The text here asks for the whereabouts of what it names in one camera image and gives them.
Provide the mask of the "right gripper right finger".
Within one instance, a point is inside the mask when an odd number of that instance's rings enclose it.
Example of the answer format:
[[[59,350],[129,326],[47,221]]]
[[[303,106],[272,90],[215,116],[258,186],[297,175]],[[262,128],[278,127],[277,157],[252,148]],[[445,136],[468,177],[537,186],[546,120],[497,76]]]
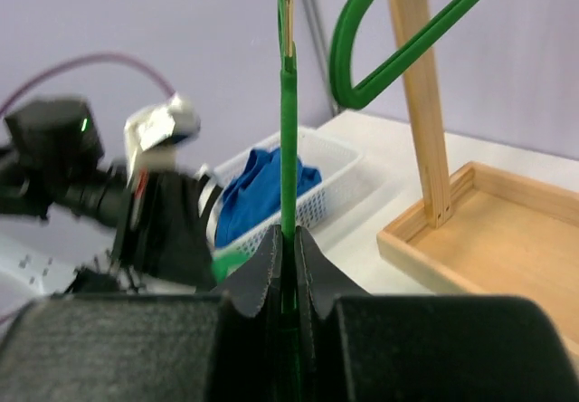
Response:
[[[295,233],[301,385],[306,401],[346,401],[347,384],[339,300],[369,293],[322,253],[304,227]]]

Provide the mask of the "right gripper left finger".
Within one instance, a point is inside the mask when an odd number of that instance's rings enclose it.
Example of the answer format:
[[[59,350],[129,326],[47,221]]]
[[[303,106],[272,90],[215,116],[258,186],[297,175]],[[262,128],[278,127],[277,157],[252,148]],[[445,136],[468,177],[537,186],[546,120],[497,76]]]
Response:
[[[254,255],[220,283],[213,401],[270,401],[278,349],[283,236],[270,227]]]

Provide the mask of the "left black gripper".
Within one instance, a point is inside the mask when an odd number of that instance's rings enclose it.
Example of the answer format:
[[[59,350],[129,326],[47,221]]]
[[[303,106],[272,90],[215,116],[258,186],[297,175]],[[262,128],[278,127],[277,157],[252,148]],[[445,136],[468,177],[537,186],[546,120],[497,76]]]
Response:
[[[207,183],[174,170],[137,173],[123,196],[112,261],[166,282],[212,290],[207,219],[199,209]]]

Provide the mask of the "green tank top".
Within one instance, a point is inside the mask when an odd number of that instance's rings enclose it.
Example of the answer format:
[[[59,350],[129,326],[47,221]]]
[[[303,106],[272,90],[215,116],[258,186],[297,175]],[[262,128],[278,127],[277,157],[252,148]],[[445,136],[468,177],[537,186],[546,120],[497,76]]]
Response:
[[[218,255],[211,265],[215,281],[217,283],[224,281],[248,259],[249,255],[240,250],[232,250]]]

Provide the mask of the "blue tank top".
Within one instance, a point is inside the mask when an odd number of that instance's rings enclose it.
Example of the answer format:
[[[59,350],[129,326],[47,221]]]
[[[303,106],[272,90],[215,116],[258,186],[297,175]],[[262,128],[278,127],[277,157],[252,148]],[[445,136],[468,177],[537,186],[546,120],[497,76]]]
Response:
[[[214,244],[222,248],[280,210],[280,150],[254,148],[222,193]]]

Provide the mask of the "green hanger of green top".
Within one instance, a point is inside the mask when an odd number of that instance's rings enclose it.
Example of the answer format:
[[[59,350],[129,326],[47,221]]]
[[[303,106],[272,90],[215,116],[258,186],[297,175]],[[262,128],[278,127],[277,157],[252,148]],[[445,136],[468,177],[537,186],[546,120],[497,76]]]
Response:
[[[281,259],[281,364],[288,382],[297,386],[299,336],[295,293],[294,235],[297,200],[298,73],[293,41],[294,0],[278,0],[280,43],[280,223]]]

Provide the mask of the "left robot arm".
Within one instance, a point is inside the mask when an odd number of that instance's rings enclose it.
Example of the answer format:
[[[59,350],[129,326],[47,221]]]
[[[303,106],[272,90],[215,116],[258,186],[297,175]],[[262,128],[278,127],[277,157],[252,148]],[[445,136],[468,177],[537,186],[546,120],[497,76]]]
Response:
[[[104,155],[89,103],[81,97],[32,100],[5,118],[1,212],[43,221],[57,205],[115,231],[110,260],[127,275],[148,275],[208,292],[216,286],[199,207],[208,177],[170,167],[128,173],[101,169]]]

